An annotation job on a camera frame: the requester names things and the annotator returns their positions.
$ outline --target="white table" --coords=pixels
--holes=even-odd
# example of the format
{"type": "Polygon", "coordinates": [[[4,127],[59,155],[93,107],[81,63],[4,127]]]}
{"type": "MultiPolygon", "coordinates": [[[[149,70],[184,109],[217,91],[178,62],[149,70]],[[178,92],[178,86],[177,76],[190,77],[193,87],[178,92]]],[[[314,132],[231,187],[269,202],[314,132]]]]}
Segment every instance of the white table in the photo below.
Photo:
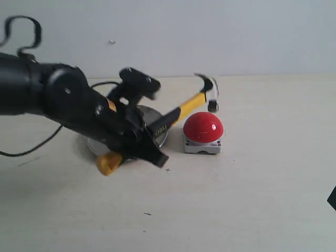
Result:
{"type": "MultiPolygon", "coordinates": [[[[327,203],[336,185],[336,75],[217,82],[226,129],[217,156],[182,153],[181,122],[161,170],[137,161],[104,177],[83,138],[66,129],[31,155],[0,157],[0,251],[336,251],[327,203]]],[[[161,112],[202,86],[161,83],[158,101],[143,101],[161,112]]],[[[20,152],[57,124],[25,115],[0,117],[0,126],[0,149],[20,152]]]]}

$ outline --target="robotic arm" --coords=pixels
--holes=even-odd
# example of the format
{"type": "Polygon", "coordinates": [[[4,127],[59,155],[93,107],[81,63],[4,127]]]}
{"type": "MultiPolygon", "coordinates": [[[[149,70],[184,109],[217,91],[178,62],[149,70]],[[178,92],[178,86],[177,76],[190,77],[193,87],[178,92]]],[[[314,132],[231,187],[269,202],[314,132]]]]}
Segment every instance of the robotic arm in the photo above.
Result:
{"type": "Polygon", "coordinates": [[[61,125],[98,140],[113,151],[98,157],[97,166],[109,175],[123,160],[138,158],[162,167],[168,156],[162,153],[155,138],[167,131],[176,121],[204,104],[206,93],[215,90],[208,110],[216,112],[218,93],[215,80],[198,75],[204,88],[183,105],[147,125],[137,108],[145,96],[154,99],[160,83],[133,68],[120,71],[122,81],[104,97],[93,90],[84,73],[77,67],[64,64],[40,64],[35,57],[24,53],[41,42],[41,26],[33,18],[13,16],[5,21],[5,39],[11,35],[11,23],[27,18],[35,25],[35,41],[20,48],[17,56],[0,53],[0,115],[24,113],[45,116],[61,125]],[[128,104],[120,101],[124,98],[128,104]]]}

